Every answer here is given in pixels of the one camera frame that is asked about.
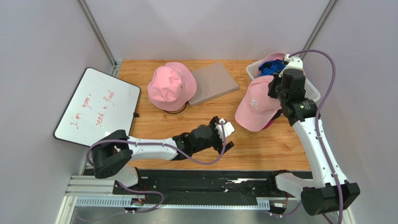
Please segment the pink bucket hat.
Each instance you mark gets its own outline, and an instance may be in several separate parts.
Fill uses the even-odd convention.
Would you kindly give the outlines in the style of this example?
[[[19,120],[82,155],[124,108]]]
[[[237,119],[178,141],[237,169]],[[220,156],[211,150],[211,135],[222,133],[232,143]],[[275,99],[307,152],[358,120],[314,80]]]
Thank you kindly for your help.
[[[149,101],[167,111],[180,109],[195,95],[196,90],[197,84],[191,71],[179,62],[158,67],[147,86]]]

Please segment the magenta baseball cap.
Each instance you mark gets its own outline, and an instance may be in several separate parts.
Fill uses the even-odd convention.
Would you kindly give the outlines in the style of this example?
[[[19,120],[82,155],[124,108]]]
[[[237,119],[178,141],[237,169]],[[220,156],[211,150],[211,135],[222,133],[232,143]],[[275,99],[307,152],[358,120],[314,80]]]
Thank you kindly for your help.
[[[265,129],[269,128],[269,127],[274,123],[274,121],[275,121],[276,119],[277,119],[277,118],[271,119],[271,120],[264,126],[264,128],[262,128],[262,130],[265,130]]]

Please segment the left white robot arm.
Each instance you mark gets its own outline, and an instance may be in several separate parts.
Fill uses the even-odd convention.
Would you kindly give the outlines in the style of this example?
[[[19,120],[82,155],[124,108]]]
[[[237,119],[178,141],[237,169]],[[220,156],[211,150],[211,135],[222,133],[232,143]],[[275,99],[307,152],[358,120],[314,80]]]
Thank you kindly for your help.
[[[208,165],[208,162],[196,160],[192,156],[213,148],[219,155],[210,162],[214,164],[234,146],[233,142],[227,142],[227,137],[234,131],[231,122],[217,116],[213,117],[208,125],[200,125],[191,132],[163,140],[139,139],[127,136],[124,130],[117,130],[91,145],[86,156],[93,167],[95,178],[111,178],[126,187],[132,187],[139,183],[140,175],[137,168],[128,165],[130,161],[188,159],[201,165]]]

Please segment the blue hat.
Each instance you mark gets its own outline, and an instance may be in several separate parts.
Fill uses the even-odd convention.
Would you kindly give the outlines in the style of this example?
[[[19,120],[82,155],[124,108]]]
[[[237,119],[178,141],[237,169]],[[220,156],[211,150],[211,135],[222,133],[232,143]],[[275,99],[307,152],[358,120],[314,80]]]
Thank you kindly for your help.
[[[273,76],[274,73],[280,73],[284,68],[286,67],[286,64],[280,59],[272,60],[272,61],[267,61],[262,63],[258,70],[259,70],[259,77],[262,76]]]

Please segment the pink baseball cap white logo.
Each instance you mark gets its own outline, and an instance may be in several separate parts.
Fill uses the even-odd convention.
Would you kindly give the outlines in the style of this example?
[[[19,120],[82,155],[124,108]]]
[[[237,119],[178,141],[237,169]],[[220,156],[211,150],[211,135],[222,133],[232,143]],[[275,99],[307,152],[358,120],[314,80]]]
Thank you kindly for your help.
[[[268,96],[268,84],[273,76],[257,77],[251,81],[235,113],[236,122],[251,132],[259,132],[281,108],[276,98]]]

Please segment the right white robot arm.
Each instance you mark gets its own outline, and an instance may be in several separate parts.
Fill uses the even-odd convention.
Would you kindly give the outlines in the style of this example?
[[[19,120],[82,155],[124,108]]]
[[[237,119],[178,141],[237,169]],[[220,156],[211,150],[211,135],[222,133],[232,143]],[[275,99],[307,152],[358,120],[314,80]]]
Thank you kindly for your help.
[[[302,70],[274,73],[268,95],[278,99],[283,115],[299,137],[313,175],[312,181],[287,170],[271,175],[275,191],[298,198],[310,216],[346,210],[360,195],[357,183],[350,183],[340,170],[324,136],[316,103],[306,97],[306,77]]]

